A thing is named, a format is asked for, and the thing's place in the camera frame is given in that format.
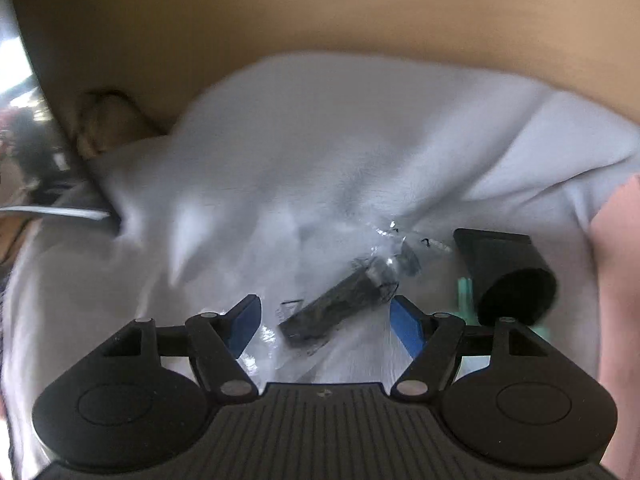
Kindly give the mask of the teal plastic funnel tool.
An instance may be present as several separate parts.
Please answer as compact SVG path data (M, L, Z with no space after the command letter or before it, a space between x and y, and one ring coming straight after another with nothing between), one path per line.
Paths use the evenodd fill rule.
M473 326L480 326L473 301L473 284L470 278L459 278L457 280L458 295L458 315L465 320L465 323ZM532 327L533 332L549 340L551 333L548 327L543 325L535 325Z

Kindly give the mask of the black device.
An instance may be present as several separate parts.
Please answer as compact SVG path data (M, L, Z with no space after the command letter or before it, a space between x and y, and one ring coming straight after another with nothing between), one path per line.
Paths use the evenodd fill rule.
M446 243L395 222L338 222L298 249L281 260L288 273L262 296L262 324L241 356L259 385L315 380L329 359L382 332L393 296L451 257Z

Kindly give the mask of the black funnel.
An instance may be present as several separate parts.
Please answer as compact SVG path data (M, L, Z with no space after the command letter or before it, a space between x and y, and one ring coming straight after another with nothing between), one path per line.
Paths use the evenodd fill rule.
M471 279L480 325L513 318L533 326L551 309L558 281L529 236L460 228L454 242Z

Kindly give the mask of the grey cloth table cover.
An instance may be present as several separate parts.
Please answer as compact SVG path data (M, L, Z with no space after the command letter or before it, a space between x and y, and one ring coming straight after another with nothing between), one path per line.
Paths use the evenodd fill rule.
M262 298L242 362L264 384L391 384L408 356L379 310L309 364L282 354L293 301L321 294L386 226L449 243L459 228L523 233L559 296L544 321L586 372L600 361L587 232L639 169L636 124L520 76L338 54L277 56L202 93L169 136L101 157L112 234L47 219L4 303L2 386L17 478L47 466L40 392L134 318L163 325Z

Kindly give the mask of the pink cardboard box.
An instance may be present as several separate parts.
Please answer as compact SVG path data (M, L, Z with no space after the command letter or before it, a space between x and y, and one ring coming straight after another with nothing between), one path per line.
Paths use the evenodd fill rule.
M601 326L599 380L618 411L603 463L618 478L639 477L639 177L631 177L593 218Z

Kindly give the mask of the curved monitor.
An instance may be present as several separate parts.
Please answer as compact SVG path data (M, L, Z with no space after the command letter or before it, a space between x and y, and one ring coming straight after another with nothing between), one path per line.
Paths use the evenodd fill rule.
M1 213L122 225L50 110L12 0L1 0Z

